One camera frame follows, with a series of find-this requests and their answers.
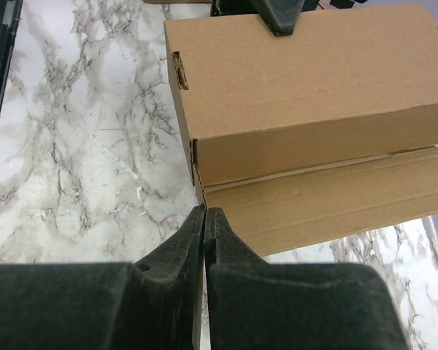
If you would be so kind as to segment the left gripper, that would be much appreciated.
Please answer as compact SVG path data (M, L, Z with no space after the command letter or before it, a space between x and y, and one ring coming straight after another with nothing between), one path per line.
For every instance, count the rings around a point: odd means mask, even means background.
M224 0L211 1L211 16L259 14L275 36L293 34L301 11L350 9L361 0Z

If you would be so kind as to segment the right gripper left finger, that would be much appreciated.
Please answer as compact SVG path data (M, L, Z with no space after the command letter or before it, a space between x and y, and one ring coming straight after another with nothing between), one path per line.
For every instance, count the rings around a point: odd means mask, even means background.
M137 262L0 264L0 349L198 349L204 217Z

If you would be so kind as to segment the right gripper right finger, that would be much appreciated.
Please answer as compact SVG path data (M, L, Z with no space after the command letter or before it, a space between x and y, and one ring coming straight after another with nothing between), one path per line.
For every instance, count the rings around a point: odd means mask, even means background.
M405 349L380 274L355 263L270 264L206 213L204 259L213 349Z

